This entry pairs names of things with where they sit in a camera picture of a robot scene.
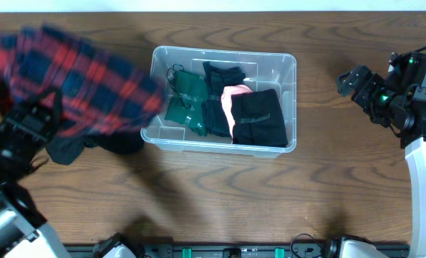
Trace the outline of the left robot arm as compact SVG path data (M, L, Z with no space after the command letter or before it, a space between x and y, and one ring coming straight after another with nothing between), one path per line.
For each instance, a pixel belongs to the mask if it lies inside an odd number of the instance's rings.
M68 257L57 233L19 181L61 123L62 93L50 87L15 105L0 122L0 257Z

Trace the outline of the black garment with tape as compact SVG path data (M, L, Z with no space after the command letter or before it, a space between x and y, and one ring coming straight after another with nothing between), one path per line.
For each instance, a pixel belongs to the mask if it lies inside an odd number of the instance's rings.
M275 89L231 97L233 144L285 148L289 142Z

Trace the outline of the pink printed shirt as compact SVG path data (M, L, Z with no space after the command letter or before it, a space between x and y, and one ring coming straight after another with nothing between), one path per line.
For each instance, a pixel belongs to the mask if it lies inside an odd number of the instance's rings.
M221 95L221 105L228 122L231 137L233 137L233 127L236 124L231 112L233 106L232 97L234 95L242 95L247 93L252 93L252 90L246 85L234 85L224 87L223 94Z

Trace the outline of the large black garment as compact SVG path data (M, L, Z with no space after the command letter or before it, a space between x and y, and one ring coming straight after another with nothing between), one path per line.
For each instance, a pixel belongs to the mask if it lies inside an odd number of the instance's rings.
M142 150L144 143L140 132L84 135L76 138L55 137L46 146L46 151L53 162L68 166L85 148L101 147L118 155L130 155Z

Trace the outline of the dark green cloth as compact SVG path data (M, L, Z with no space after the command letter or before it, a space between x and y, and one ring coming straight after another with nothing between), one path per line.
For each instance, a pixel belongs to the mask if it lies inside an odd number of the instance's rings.
M204 76L174 64L167 71L167 80L173 96L170 98L165 119L185 125L199 136L207 136L202 104L208 97Z

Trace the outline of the dark navy garment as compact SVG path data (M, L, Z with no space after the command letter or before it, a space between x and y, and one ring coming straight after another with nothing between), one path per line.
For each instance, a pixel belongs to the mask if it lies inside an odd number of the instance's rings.
M240 67L221 69L209 61L203 62L208 96L202 103L203 120L207 133L220 137L230 137L229 125L223 111L221 96L227 86L243 83L246 74Z

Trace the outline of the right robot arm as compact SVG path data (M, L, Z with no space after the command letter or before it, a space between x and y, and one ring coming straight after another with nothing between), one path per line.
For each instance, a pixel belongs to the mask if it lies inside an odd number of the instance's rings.
M372 123L390 128L405 151L412 191L409 257L426 257L426 54L392 54L387 78L360 65L337 79Z

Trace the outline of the red navy plaid shirt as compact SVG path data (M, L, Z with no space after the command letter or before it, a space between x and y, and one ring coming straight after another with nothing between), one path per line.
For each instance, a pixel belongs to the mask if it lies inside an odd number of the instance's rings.
M166 100L148 73L84 37L47 25L0 32L0 113L51 87L62 92L64 137L139 131Z

